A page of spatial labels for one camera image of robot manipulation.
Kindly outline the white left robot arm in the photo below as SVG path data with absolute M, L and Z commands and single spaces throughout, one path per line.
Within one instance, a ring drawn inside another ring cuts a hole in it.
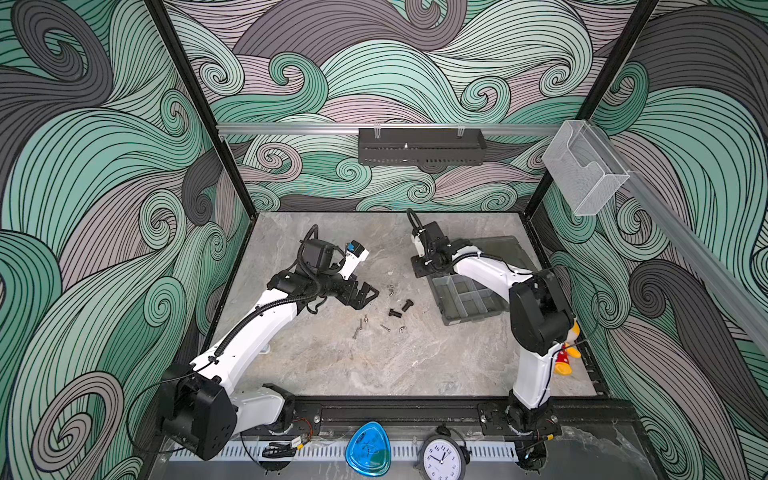
M 254 307 L 211 347 L 187 364 L 174 363 L 158 388 L 161 434 L 202 460 L 215 457 L 230 438 L 256 427 L 291 429 L 295 397 L 273 384 L 252 394 L 236 387 L 273 337 L 313 302 L 334 298 L 362 310 L 379 295 L 355 270 L 368 250 L 353 240 L 345 247 L 324 241 L 312 226 L 294 261 L 272 276 Z

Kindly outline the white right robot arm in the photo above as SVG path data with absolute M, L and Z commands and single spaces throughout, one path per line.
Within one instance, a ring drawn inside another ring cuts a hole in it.
M 437 223 L 422 223 L 411 209 L 406 215 L 417 250 L 411 258 L 417 278 L 455 273 L 508 297 L 511 332 L 521 353 L 507 418 L 519 435 L 554 434 L 549 407 L 555 358 L 574 326 L 574 315 L 556 275 L 550 269 L 513 266 L 466 239 L 449 239 Z

